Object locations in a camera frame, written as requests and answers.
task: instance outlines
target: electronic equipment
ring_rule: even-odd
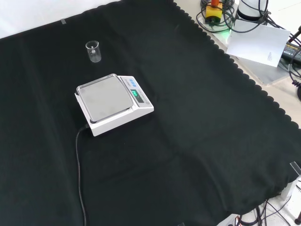
[[[221,8],[222,3],[219,0],[211,0],[211,5],[206,6],[206,23],[219,23],[222,18]]]
[[[154,111],[132,76],[110,74],[78,86],[75,97],[95,137]]]
[[[284,47],[284,51],[282,54],[282,58],[285,60],[291,60],[292,57],[297,53],[298,51],[301,50],[300,46],[296,46],[294,44],[291,44],[289,42],[286,43]],[[301,65],[301,52],[299,52],[293,59],[293,63]]]

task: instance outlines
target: scale control panel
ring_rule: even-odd
[[[141,87],[139,86],[139,84],[133,76],[118,77],[123,81],[129,93],[132,95],[139,107],[152,107],[151,102],[146,97],[145,93],[143,92],[143,90],[141,89]]]

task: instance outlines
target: white wall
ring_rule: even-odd
[[[0,39],[118,0],[0,0]]]

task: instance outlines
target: yellow device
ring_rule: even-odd
[[[217,7],[222,8],[222,3],[219,3]],[[219,8],[213,8],[209,5],[206,7],[207,23],[219,23],[221,21],[222,11]]]

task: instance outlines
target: table leg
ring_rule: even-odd
[[[300,225],[300,224],[301,224],[301,213],[300,213],[300,215],[298,216],[298,218],[295,220],[295,223],[296,223],[297,225]]]

